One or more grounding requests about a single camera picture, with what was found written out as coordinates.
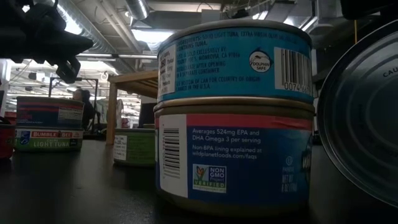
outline blue tuna can label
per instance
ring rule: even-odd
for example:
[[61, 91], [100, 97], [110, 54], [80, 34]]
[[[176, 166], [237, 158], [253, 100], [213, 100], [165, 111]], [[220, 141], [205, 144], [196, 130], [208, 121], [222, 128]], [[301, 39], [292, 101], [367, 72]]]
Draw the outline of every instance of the blue tuna can label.
[[83, 103], [17, 101], [17, 126], [81, 128]]
[[159, 184], [209, 203], [279, 206], [308, 200], [312, 121], [265, 115], [159, 118]]
[[312, 103], [310, 45], [264, 27], [186, 35], [159, 52], [158, 101], [201, 96], [258, 96]]

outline can lid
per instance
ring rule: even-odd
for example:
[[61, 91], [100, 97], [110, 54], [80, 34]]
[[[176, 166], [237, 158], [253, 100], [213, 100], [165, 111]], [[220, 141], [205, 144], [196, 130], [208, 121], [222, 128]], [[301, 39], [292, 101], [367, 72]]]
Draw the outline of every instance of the can lid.
[[315, 112], [313, 105], [294, 100], [280, 98], [251, 97], [251, 96], [215, 96], [182, 98], [176, 100], [162, 101], [154, 107], [154, 111], [171, 106], [194, 106], [194, 105], [251, 105], [251, 106], [281, 106], [298, 108]]
[[82, 128], [57, 128], [57, 127], [35, 127], [35, 126], [17, 126], [17, 130], [20, 129], [38, 129], [48, 131], [84, 131]]
[[276, 21], [261, 21], [261, 20], [251, 20], [251, 19], [232, 19], [231, 20], [230, 19], [230, 20], [223, 20], [223, 21], [207, 22], [204, 24], [191, 26], [189, 28], [186, 28], [184, 30], [176, 32], [175, 34], [171, 35], [169, 38], [167, 38], [165, 41], [162, 42], [162, 44], [159, 47], [159, 52], [161, 52], [160, 49], [162, 49], [164, 46], [166, 46], [170, 42], [177, 40], [181, 37], [184, 37], [186, 35], [194, 34], [197, 32], [202, 32], [202, 31], [207, 31], [207, 30], [233, 28], [233, 27], [262, 27], [262, 28], [290, 32], [290, 33], [296, 34], [299, 37], [303, 38], [309, 44], [309, 46], [312, 47], [311, 37], [306, 32], [302, 31], [301, 29], [299, 29], [295, 26], [290, 26], [290, 25], [284, 24], [282, 22], [276, 22]]
[[151, 128], [118, 128], [115, 133], [154, 133], [155, 130]]
[[29, 101], [29, 102], [52, 102], [52, 103], [68, 103], [72, 105], [81, 105], [84, 103], [78, 100], [69, 100], [61, 98], [51, 98], [51, 97], [39, 97], [39, 96], [17, 96], [17, 102]]
[[398, 21], [340, 58], [318, 102], [326, 153], [352, 183], [398, 207]]

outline wooden table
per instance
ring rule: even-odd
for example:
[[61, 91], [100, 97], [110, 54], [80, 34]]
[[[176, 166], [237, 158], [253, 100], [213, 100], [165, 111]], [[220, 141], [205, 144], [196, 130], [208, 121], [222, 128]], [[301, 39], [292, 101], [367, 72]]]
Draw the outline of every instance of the wooden table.
[[110, 77], [108, 126], [106, 130], [106, 144], [113, 144], [114, 129], [116, 127], [116, 103], [118, 90], [124, 90], [139, 95], [157, 98], [158, 71], [145, 71], [133, 74]]

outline non-gmo project verified logo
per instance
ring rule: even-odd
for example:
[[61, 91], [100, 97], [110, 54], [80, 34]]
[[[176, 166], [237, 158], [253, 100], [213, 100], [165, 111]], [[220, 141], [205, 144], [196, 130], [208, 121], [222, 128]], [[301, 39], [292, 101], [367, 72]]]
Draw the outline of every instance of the non-gmo project verified logo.
[[226, 167], [193, 165], [193, 186], [195, 190], [226, 193]]

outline can side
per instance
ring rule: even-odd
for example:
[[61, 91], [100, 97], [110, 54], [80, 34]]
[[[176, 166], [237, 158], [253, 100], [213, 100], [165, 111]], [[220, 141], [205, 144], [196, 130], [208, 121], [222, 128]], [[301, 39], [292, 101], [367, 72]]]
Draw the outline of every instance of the can side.
[[204, 30], [159, 50], [158, 102], [259, 96], [312, 103], [311, 46], [266, 27]]
[[[293, 110], [278, 116], [285, 110], [278, 107], [245, 114], [244, 108], [253, 108], [224, 107], [179, 106], [155, 112], [162, 139], [158, 192], [179, 207], [212, 215], [264, 216], [305, 207], [313, 114]], [[178, 166], [171, 166], [177, 161]]]
[[15, 126], [0, 124], [0, 159], [11, 158], [15, 138]]
[[114, 161], [132, 166], [153, 166], [155, 164], [155, 131], [122, 131], [118, 129], [114, 140]]
[[75, 100], [18, 97], [18, 126], [81, 128], [84, 103]]
[[18, 151], [74, 151], [83, 144], [82, 129], [17, 128], [14, 148]]

